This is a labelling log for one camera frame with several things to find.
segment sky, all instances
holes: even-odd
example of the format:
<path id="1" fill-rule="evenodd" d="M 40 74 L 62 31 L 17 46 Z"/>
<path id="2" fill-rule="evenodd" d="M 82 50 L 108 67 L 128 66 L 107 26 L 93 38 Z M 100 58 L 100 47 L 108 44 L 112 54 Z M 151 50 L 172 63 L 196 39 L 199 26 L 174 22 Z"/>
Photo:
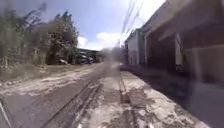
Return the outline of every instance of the sky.
<path id="1" fill-rule="evenodd" d="M 42 14 L 43 21 L 49 21 L 58 13 L 68 11 L 72 14 L 74 26 L 80 33 L 78 47 L 93 50 L 113 47 L 120 38 L 124 40 L 131 30 L 141 27 L 165 2 L 165 0 L 0 0 L 0 9 L 4 7 L 3 3 L 7 3 L 5 1 L 10 1 L 10 5 L 21 14 L 45 2 L 47 10 Z M 129 4 L 133 2 L 136 4 L 126 28 L 129 32 L 121 34 Z"/>

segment wall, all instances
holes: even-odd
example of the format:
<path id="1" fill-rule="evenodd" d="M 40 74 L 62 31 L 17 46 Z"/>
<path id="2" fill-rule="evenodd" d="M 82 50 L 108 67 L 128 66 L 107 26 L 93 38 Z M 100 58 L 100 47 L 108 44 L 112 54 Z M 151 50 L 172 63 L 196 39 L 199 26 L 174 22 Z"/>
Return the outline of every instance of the wall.
<path id="1" fill-rule="evenodd" d="M 128 61 L 130 65 L 139 65 L 138 34 L 133 32 L 127 40 Z"/>
<path id="2" fill-rule="evenodd" d="M 224 45 L 188 49 L 185 54 L 198 80 L 224 83 Z"/>

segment power line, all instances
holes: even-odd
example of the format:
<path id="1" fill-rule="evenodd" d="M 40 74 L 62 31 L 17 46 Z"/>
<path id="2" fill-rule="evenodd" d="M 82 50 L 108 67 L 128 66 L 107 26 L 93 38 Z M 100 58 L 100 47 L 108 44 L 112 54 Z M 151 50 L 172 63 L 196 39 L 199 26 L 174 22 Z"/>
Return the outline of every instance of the power line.
<path id="1" fill-rule="evenodd" d="M 128 24 L 128 21 L 129 21 L 129 19 L 130 19 L 130 17 L 131 17 L 131 14 L 133 13 L 133 10 L 134 10 L 134 7 L 135 7 L 135 4 L 136 4 L 136 2 L 137 2 L 137 0 L 135 0 L 133 3 L 132 3 L 132 1 L 130 2 L 130 5 L 129 5 L 129 10 L 127 11 L 127 14 L 126 14 L 126 19 L 125 19 L 125 21 L 124 21 L 124 24 L 123 24 L 123 28 L 122 28 L 122 31 L 121 31 L 121 34 L 123 33 L 123 32 L 125 32 L 125 29 L 126 29 L 126 27 L 127 27 L 127 24 Z"/>
<path id="2" fill-rule="evenodd" d="M 134 7 L 135 7 L 136 3 L 137 3 L 137 0 L 135 0 L 134 2 L 132 2 L 132 0 L 131 0 L 131 2 L 130 2 L 130 4 L 129 4 L 129 8 L 128 8 L 128 11 L 127 11 L 127 13 L 126 13 L 125 20 L 124 20 L 124 24 L 123 24 L 123 27 L 122 27 L 121 35 L 122 35 L 122 34 L 125 32 L 125 30 L 126 30 L 126 27 L 127 27 L 127 25 L 128 25 L 128 22 L 129 22 L 129 19 L 130 19 L 132 13 L 133 13 L 133 10 L 134 10 Z M 120 46 L 120 42 L 121 42 L 121 37 L 120 37 L 120 40 L 118 41 L 117 46 L 118 46 L 118 45 Z"/>
<path id="3" fill-rule="evenodd" d="M 133 19 L 132 22 L 131 22 L 130 27 L 127 29 L 126 35 L 127 35 L 127 34 L 130 32 L 130 30 L 132 29 L 132 27 L 133 27 L 133 25 L 134 25 L 134 23 L 135 23 L 135 20 L 139 17 L 139 13 L 140 13 L 140 11 L 141 11 L 141 9 L 142 9 L 142 6 L 143 6 L 144 1 L 145 1 L 145 0 L 142 1 L 142 3 L 141 3 L 141 5 L 140 5 L 140 7 L 139 7 L 139 9 L 138 9 L 138 11 L 137 11 L 137 13 L 136 13 L 134 19 Z"/>

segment dirt road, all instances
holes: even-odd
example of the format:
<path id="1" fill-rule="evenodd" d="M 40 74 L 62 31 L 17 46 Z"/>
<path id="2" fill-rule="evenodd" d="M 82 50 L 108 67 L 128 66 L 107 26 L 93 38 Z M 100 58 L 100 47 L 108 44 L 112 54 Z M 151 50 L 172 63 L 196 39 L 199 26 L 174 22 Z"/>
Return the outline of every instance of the dirt road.
<path id="1" fill-rule="evenodd" d="M 135 75 L 103 63 L 2 91 L 12 128 L 207 128 Z M 1 127 L 8 127 L 4 113 Z"/>

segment vegetation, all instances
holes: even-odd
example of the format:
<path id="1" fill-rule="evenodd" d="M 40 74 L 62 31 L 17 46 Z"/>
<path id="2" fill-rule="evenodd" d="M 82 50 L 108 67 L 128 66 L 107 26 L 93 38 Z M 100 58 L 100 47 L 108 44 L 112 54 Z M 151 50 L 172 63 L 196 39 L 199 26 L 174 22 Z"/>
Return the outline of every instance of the vegetation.
<path id="1" fill-rule="evenodd" d="M 78 31 L 72 15 L 65 12 L 44 23 L 40 16 L 45 10 L 42 4 L 25 16 L 9 9 L 0 15 L 1 68 L 25 63 L 57 64 L 60 59 L 73 63 Z"/>

